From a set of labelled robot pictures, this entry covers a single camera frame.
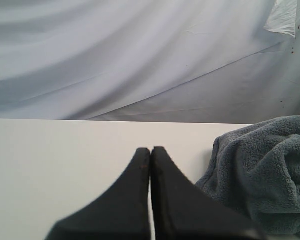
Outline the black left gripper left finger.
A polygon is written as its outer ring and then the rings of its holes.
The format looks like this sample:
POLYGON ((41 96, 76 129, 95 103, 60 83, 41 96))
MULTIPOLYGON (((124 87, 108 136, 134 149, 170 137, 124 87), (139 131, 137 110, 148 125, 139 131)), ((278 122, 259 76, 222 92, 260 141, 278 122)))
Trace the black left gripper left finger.
POLYGON ((48 240, 148 240, 150 151, 138 148, 99 198, 55 223, 48 240))

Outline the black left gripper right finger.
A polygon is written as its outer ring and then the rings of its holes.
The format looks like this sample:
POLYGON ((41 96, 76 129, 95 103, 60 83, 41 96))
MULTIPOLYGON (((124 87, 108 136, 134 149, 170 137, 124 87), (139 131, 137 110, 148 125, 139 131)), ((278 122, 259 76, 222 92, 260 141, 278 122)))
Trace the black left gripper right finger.
POLYGON ((212 200, 192 184, 164 147, 152 150, 150 171, 156 239, 265 239, 255 223, 212 200))

